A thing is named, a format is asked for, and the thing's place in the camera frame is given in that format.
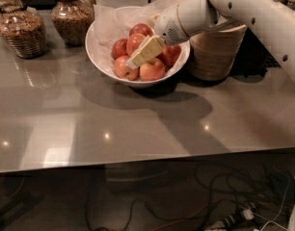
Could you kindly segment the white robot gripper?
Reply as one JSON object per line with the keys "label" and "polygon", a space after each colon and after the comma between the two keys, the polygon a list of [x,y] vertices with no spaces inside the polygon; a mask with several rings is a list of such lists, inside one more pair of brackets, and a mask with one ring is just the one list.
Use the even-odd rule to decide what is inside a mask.
{"label": "white robot gripper", "polygon": [[163,52],[165,42],[177,45],[201,32],[213,31],[218,20],[208,0],[181,0],[158,15],[154,24],[158,36],[147,36],[127,60],[127,65],[136,69],[157,57]]}

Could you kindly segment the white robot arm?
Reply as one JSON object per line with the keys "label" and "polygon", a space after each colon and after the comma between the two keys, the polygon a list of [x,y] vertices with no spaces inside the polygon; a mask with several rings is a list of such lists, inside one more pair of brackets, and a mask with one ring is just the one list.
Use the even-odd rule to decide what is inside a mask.
{"label": "white robot arm", "polygon": [[128,65],[137,68],[159,55],[164,44],[177,45],[235,22],[255,34],[295,83],[295,11],[277,0],[181,0],[156,17],[155,35],[144,39]]}

